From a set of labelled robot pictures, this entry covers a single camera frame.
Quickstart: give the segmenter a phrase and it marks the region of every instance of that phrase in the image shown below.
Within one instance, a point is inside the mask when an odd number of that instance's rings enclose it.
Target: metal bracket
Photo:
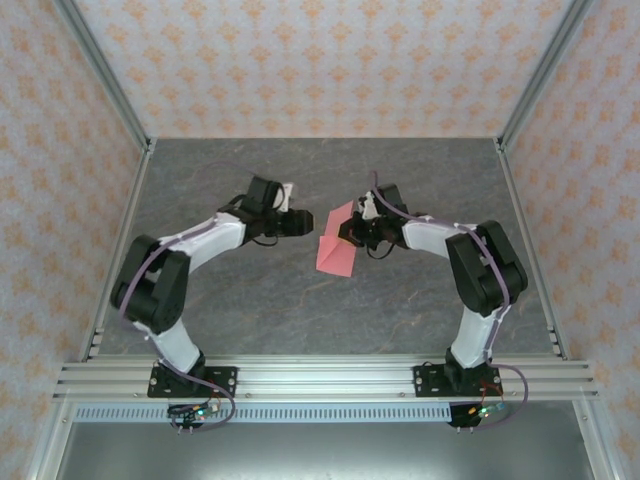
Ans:
[[[481,375],[474,376],[472,382],[463,382],[462,391],[456,392],[451,382],[445,375],[445,364],[439,365],[418,365],[413,367],[413,388],[418,398],[433,397],[455,397],[455,396],[484,396],[500,397],[494,389],[484,391],[483,382],[490,385],[500,385],[502,389],[502,379],[497,368],[487,367]]]
[[[204,367],[204,371],[204,380],[224,388],[232,397],[235,397],[238,382],[237,367],[207,366]],[[208,398],[211,396],[211,389],[204,385],[195,386],[194,383],[177,377],[170,370],[155,366],[151,370],[147,396],[149,398]]]

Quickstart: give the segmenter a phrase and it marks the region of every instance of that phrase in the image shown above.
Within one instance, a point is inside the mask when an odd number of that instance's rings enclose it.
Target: white wall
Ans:
[[[51,0],[0,2],[0,478],[78,358],[140,152]]]
[[[80,0],[160,137],[502,132],[570,0]]]
[[[508,153],[571,354],[640,472],[640,4],[594,3]]]

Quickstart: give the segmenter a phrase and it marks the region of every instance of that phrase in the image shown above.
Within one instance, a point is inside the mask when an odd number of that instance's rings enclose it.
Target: pink paper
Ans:
[[[352,207],[353,202],[349,202],[329,213],[325,234],[320,237],[316,259],[317,270],[342,277],[352,275],[356,247],[338,237],[340,225],[351,217]]]

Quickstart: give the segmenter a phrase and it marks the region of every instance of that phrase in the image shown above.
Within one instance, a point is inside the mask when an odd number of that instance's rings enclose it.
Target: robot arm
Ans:
[[[387,203],[407,213],[395,185],[379,188]],[[448,259],[456,281],[456,288],[464,310],[458,335],[447,351],[445,374],[457,393],[476,388],[474,378],[485,368],[491,357],[491,343],[502,316],[527,288],[527,276],[507,236],[495,221],[480,225],[444,225],[424,219],[408,220],[386,208],[368,192],[358,201],[358,210],[342,224],[340,237],[357,247],[376,250],[379,243],[410,250],[423,250]],[[507,285],[509,305],[503,306],[504,296],[488,261],[474,243],[467,230],[479,236],[496,262]]]
[[[254,177],[246,195],[203,223],[176,235],[159,239],[141,235],[132,242],[110,302],[121,308],[128,300],[126,318],[179,372],[202,378],[205,362],[182,322],[189,274],[261,235],[278,238],[311,232],[311,213],[289,208],[292,190],[292,184]]]

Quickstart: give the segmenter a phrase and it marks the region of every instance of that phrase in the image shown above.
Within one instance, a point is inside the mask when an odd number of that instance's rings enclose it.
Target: black cable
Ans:
[[[236,195],[235,197],[233,197],[231,199],[231,201],[229,202],[229,205],[235,205],[240,200],[243,200],[245,197],[246,197],[246,195],[244,193],[241,193],[240,195]]]
[[[276,241],[273,243],[262,243],[256,240],[255,238],[252,238],[251,241],[256,245],[260,245],[261,247],[275,247],[278,244],[278,236],[276,235]]]
[[[389,250],[387,250],[387,253],[385,253],[384,255],[382,255],[381,257],[375,257],[371,254],[371,249],[369,247],[367,247],[367,255],[369,255],[369,257],[373,258],[374,260],[382,260],[383,258],[387,258],[391,252],[393,251],[393,247],[395,247],[396,244],[392,243],[391,246],[389,247]]]

